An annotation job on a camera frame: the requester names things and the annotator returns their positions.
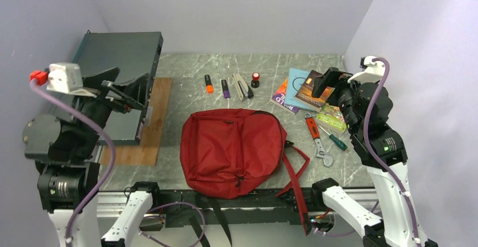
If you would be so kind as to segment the grey black stapler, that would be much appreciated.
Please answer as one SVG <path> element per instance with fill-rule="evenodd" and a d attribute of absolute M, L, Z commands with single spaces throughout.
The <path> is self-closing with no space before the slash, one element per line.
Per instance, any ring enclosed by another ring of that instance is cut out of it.
<path fill-rule="evenodd" d="M 240 74 L 233 74 L 232 76 L 240 101 L 253 98 L 254 92 L 242 76 Z"/>

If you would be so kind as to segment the orange highlighter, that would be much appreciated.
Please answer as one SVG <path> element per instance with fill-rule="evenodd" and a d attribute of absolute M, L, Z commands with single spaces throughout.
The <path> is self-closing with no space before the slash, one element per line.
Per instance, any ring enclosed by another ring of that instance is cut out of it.
<path fill-rule="evenodd" d="M 212 94 L 214 92 L 214 89 L 213 89 L 210 75 L 209 74 L 204 75 L 204 79 L 205 79 L 206 92 L 208 94 Z"/>

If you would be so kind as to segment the purple highlighter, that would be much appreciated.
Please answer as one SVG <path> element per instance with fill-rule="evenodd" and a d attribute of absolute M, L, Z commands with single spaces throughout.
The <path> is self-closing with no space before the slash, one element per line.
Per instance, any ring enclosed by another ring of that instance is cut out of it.
<path fill-rule="evenodd" d="M 223 92 L 224 98 L 229 99 L 231 96 L 230 96 L 230 93 L 229 93 L 229 87 L 228 87 L 227 80 L 221 80 L 221 87 L 222 87 L 222 92 Z"/>

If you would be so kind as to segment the red backpack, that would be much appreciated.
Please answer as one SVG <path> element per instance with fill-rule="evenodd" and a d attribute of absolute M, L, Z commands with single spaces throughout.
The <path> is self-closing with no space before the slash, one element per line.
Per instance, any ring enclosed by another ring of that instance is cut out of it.
<path fill-rule="evenodd" d="M 191 189 L 213 198 L 235 199 L 270 178 L 284 164 L 294 191 L 304 233 L 311 232 L 306 201 L 299 183 L 310 158 L 295 171 L 285 150 L 294 148 L 279 119 L 266 111 L 213 109 L 192 113 L 182 128 L 180 162 Z"/>

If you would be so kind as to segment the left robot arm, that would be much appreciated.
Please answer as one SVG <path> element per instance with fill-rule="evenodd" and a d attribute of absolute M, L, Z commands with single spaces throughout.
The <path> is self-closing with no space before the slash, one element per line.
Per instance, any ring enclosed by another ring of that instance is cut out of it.
<path fill-rule="evenodd" d="M 104 128 L 112 112 L 142 111 L 147 106 L 151 75 L 116 82 L 117 67 L 83 76 L 78 64 L 56 63 L 35 70 L 30 88 L 70 114 L 45 113 L 24 127 L 25 157 L 35 162 L 42 209 L 54 224 L 61 246 L 130 246 L 147 213 L 162 205 L 155 182 L 136 182 L 125 208 L 100 234 L 99 189 L 112 172 L 116 148 Z"/>

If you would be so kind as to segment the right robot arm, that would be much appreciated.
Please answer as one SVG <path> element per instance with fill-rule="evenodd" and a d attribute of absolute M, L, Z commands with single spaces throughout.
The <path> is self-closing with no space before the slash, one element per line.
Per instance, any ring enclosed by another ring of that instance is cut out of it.
<path fill-rule="evenodd" d="M 392 101 L 382 82 L 357 82 L 329 68 L 314 81 L 313 96 L 333 88 L 328 102 L 339 107 L 353 149 L 370 175 L 381 215 L 353 199 L 337 181 L 313 184 L 311 204 L 330 208 L 361 237 L 363 246 L 436 246 L 419 224 L 408 183 L 408 156 L 401 136 L 388 124 Z"/>

